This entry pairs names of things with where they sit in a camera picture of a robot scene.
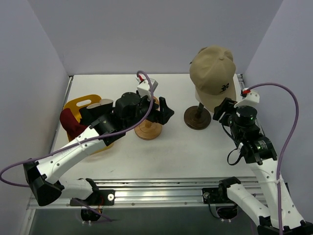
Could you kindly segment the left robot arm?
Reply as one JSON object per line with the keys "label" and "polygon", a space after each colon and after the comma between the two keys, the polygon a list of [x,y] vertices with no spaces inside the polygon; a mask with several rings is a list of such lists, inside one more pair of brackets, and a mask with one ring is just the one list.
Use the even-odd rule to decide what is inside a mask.
{"label": "left robot arm", "polygon": [[89,206],[106,201],[93,179],[66,179],[63,175],[94,152],[125,136],[137,123],[148,120],[165,125],[174,115],[159,98],[156,104],[148,96],[124,93],[115,106],[103,112],[62,149],[47,158],[23,164],[26,181],[39,206],[47,206],[59,198],[75,198]]}

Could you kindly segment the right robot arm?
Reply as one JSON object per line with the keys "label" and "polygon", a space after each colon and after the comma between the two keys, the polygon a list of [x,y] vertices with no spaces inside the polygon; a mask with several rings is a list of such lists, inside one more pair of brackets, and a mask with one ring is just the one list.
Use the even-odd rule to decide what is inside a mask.
{"label": "right robot arm", "polygon": [[237,177],[220,180],[216,193],[221,203],[239,206],[254,222],[260,235],[311,235],[313,224],[305,221],[293,203],[286,184],[278,174],[277,154],[271,141],[260,132],[255,120],[257,110],[238,106],[225,98],[215,107],[213,119],[229,127],[228,136],[234,141],[239,159],[252,170],[261,187],[266,204],[249,193]]}

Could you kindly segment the beige baseball cap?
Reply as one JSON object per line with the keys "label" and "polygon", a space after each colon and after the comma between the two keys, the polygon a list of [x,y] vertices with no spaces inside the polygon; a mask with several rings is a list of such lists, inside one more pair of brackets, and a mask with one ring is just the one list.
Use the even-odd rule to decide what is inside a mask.
{"label": "beige baseball cap", "polygon": [[235,71],[232,52],[217,45],[202,48],[191,61],[190,79],[208,111],[214,112],[225,98],[236,100]]}

